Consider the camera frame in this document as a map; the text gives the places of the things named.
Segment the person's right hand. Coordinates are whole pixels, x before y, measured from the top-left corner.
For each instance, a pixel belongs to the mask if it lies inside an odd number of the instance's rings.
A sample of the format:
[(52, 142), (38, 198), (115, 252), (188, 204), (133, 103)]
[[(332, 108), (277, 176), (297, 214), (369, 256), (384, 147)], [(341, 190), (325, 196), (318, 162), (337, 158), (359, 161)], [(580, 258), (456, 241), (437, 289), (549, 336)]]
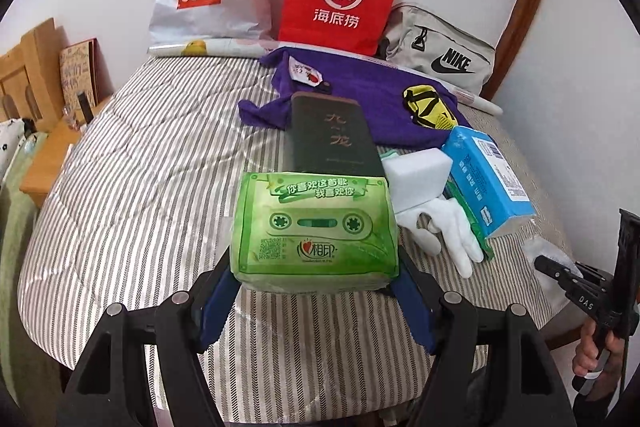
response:
[[(588, 319), (580, 330), (580, 340), (573, 359), (573, 372), (575, 376), (586, 378), (589, 373), (595, 372), (599, 363), (600, 349), (594, 341), (597, 324), (593, 319)], [(616, 387), (622, 376), (626, 341), (608, 333), (605, 339), (605, 349), (610, 352), (605, 368), (598, 378), (599, 384), (608, 383)]]

